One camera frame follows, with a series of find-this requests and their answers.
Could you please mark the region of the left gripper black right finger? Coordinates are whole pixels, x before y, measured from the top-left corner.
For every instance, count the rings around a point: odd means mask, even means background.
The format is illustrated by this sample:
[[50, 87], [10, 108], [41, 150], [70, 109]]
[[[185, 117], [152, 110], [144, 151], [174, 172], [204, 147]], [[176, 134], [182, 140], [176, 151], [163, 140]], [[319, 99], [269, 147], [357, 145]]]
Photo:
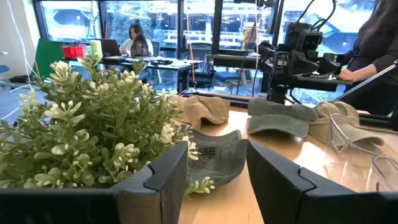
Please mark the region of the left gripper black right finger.
[[398, 192], [354, 192], [252, 140], [247, 164], [265, 224], [398, 224]]

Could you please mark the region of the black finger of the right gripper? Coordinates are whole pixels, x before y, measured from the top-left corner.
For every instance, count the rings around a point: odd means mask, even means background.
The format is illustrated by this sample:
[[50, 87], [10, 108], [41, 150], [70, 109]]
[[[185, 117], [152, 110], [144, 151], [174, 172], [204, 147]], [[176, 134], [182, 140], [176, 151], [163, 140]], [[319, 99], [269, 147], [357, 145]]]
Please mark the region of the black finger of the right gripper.
[[324, 53], [323, 73], [339, 73], [341, 71], [341, 64], [344, 59], [345, 56], [343, 54]]
[[276, 51], [273, 56], [273, 73], [286, 75], [289, 66], [289, 53]]

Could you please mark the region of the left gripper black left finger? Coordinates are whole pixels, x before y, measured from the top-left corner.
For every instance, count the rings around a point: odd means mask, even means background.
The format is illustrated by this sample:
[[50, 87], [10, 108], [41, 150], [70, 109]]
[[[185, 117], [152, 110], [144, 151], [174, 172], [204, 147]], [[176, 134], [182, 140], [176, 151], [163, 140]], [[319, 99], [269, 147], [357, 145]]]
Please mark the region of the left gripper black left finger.
[[110, 189], [2, 189], [0, 224], [177, 224], [187, 142]]

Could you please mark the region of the tan baseball cap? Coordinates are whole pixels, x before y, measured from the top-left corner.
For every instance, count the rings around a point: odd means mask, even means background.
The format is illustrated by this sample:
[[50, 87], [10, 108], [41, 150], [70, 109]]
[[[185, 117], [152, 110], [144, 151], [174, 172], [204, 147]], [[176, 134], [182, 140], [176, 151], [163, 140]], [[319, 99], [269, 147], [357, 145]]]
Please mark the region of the tan baseball cap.
[[327, 141], [330, 116], [334, 114], [338, 127], [351, 142], [367, 140], [378, 146], [385, 145], [385, 141], [372, 131], [360, 128], [359, 114], [351, 105], [342, 101], [323, 101], [313, 109], [318, 118], [310, 122], [309, 134], [323, 144]]
[[176, 120], [189, 123], [194, 129], [201, 128], [203, 119], [212, 124], [224, 124], [229, 119], [230, 103], [217, 96], [173, 96], [171, 100], [181, 111]]

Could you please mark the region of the grey baseball cap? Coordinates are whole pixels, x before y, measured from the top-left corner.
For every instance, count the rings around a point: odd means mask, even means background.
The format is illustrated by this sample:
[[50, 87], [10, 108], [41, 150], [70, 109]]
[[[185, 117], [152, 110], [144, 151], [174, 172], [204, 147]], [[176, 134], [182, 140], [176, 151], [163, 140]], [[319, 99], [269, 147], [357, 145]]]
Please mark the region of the grey baseball cap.
[[209, 136], [196, 130], [192, 134], [200, 155], [188, 163], [189, 184], [209, 177], [219, 187], [240, 175], [246, 162], [247, 141], [239, 130], [223, 136]]
[[310, 122], [318, 119], [313, 108], [298, 103], [283, 105], [261, 97], [249, 101], [248, 115], [249, 134], [274, 130], [300, 138], [307, 136]]

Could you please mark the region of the black diagonal rod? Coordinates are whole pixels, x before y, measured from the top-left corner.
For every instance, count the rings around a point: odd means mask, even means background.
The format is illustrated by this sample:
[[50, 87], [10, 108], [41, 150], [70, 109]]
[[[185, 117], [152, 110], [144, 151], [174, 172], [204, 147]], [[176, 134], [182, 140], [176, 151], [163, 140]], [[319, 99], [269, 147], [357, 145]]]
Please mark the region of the black diagonal rod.
[[355, 98], [359, 95], [362, 95], [370, 88], [375, 85], [380, 84], [381, 82], [389, 79], [393, 75], [398, 74], [398, 60], [396, 60], [391, 66], [387, 67], [383, 71], [377, 73], [375, 76], [363, 81], [359, 85], [356, 85], [354, 88], [350, 89], [343, 95], [336, 98], [337, 101], [342, 101], [345, 103], [351, 103]]

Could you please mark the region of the person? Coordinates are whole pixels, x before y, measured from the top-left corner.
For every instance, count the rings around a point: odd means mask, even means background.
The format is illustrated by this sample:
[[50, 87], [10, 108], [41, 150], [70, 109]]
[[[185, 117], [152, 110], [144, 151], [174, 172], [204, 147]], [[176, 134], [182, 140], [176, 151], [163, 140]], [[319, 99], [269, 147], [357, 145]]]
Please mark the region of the person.
[[139, 24], [133, 24], [129, 28], [129, 39], [126, 40], [119, 50], [122, 54], [135, 56], [153, 56], [152, 42], [145, 36], [144, 30]]
[[[379, 0], [361, 26], [352, 50], [345, 53], [347, 67], [338, 78], [357, 86], [398, 60], [398, 0]], [[398, 72], [387, 77], [351, 103], [357, 110], [389, 115], [398, 105]]]

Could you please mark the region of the blue chair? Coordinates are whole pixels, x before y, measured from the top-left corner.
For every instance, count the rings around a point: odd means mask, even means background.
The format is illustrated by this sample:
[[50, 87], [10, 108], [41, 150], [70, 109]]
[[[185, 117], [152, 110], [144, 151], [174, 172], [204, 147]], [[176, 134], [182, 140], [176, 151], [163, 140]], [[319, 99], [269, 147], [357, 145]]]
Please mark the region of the blue chair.
[[246, 85], [252, 81], [249, 70], [244, 69], [242, 73], [239, 72], [215, 72], [214, 79], [225, 84], [230, 92], [235, 86], [239, 84]]

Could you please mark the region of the artificial potted plant white flowers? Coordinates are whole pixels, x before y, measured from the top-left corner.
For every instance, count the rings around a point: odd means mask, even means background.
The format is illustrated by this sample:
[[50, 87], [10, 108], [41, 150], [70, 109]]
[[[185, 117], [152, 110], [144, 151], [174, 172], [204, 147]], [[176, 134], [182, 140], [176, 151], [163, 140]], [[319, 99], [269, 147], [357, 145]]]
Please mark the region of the artificial potted plant white flowers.
[[0, 188], [112, 187], [179, 142], [189, 161], [199, 159], [191, 128], [175, 121], [175, 93], [144, 83], [142, 60], [125, 71], [102, 70], [100, 60], [80, 59], [89, 78], [51, 63], [50, 76], [21, 95], [16, 125], [0, 119]]

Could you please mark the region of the black office desk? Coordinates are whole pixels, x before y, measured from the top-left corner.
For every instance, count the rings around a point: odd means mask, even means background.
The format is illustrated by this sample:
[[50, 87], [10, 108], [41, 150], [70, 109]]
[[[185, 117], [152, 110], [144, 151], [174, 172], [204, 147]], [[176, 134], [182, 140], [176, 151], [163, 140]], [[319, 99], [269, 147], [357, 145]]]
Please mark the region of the black office desk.
[[[177, 84], [177, 91], [182, 92], [189, 89], [189, 73], [194, 71], [203, 63], [202, 60], [179, 60], [176, 58], [159, 58], [159, 57], [105, 57], [101, 63], [104, 65], [120, 65], [128, 69], [132, 69], [132, 63], [144, 61], [147, 68], [156, 70], [170, 70], [178, 73], [178, 80], [182, 80]], [[172, 63], [168, 65], [153, 65], [153, 60], [170, 60]]]

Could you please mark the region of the black laptop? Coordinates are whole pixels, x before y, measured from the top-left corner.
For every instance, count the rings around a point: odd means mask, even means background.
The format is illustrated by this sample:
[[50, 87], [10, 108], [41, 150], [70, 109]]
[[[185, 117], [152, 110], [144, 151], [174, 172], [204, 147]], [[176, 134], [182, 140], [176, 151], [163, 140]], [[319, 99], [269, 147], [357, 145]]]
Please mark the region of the black laptop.
[[122, 56], [118, 43], [114, 39], [96, 39], [101, 42], [104, 57]]

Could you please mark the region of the red storage bin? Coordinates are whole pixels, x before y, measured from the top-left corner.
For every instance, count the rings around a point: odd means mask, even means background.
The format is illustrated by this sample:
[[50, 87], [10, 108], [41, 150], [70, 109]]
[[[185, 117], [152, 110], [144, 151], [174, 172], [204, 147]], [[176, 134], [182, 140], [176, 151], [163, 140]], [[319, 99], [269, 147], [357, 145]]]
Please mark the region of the red storage bin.
[[63, 55], [66, 59], [78, 59], [82, 58], [84, 55], [84, 47], [79, 46], [63, 46]]

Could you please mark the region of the green board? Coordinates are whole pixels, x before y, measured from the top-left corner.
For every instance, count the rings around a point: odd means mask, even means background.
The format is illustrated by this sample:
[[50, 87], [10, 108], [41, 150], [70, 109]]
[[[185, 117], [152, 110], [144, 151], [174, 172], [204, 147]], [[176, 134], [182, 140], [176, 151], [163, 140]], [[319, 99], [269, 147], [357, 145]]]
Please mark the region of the green board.
[[62, 46], [58, 42], [50, 40], [39, 39], [33, 69], [34, 72], [43, 78], [50, 77], [53, 70], [50, 64], [55, 61], [60, 61], [63, 58]]

